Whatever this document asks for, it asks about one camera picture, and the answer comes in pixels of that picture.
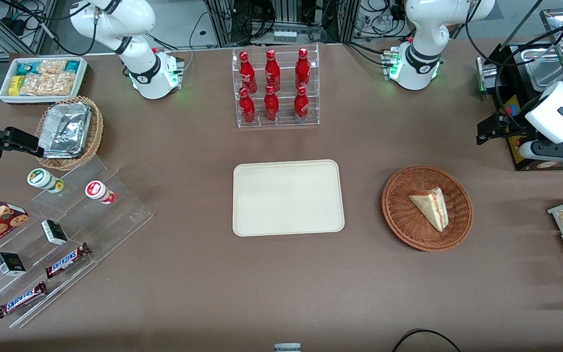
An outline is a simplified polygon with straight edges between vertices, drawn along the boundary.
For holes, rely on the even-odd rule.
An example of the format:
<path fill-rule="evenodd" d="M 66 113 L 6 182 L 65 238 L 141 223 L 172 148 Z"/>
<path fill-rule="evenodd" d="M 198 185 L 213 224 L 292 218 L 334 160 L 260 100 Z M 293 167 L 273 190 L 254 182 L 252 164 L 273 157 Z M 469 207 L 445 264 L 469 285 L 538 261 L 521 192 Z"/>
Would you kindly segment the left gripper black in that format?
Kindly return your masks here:
<path fill-rule="evenodd" d="M 512 143 L 529 135 L 530 124 L 519 105 L 512 105 L 512 117 L 500 114 L 498 117 L 488 117 L 476 125 L 476 144 L 482 145 L 496 138 L 512 137 Z"/>

